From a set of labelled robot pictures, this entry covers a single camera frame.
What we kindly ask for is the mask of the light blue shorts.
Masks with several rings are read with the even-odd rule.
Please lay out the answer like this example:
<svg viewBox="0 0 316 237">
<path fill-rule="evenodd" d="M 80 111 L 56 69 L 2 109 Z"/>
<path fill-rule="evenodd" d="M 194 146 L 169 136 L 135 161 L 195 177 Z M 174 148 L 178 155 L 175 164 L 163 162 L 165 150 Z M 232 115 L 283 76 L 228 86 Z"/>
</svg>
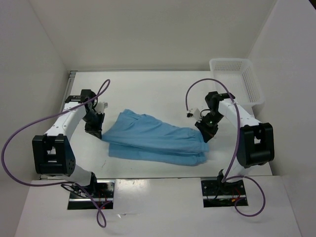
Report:
<svg viewBox="0 0 316 237">
<path fill-rule="evenodd" d="M 207 161 L 209 146 L 201 133 L 147 114 L 125 109 L 102 135 L 110 157 L 197 166 Z"/>
</svg>

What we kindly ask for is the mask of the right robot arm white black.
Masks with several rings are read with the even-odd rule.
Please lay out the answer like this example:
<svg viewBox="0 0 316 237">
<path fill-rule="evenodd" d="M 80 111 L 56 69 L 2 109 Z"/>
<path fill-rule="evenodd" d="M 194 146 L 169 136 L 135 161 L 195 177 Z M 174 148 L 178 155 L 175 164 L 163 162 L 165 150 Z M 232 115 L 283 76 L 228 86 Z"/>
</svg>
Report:
<svg viewBox="0 0 316 237">
<path fill-rule="evenodd" d="M 215 136 L 222 118 L 237 129 L 239 140 L 234 162 L 217 176 L 216 187 L 222 194 L 230 193 L 251 167 L 262 166 L 275 157 L 272 125 L 260 122 L 231 98 L 234 96 L 228 93 L 209 92 L 205 97 L 209 113 L 200 116 L 195 123 L 205 143 Z"/>
</svg>

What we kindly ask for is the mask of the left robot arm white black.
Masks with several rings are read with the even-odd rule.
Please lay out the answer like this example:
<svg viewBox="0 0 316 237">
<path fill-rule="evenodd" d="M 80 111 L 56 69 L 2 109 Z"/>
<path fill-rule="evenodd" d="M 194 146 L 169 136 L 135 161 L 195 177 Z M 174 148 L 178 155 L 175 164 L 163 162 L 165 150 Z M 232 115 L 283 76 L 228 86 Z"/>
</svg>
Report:
<svg viewBox="0 0 316 237">
<path fill-rule="evenodd" d="M 90 89 L 83 89 L 80 95 L 70 95 L 53 126 L 32 140 L 36 172 L 79 184 L 81 192 L 89 198 L 97 195 L 97 178 L 76 163 L 70 140 L 80 121 L 84 121 L 86 133 L 101 139 L 106 107 L 107 103 L 98 102 Z"/>
</svg>

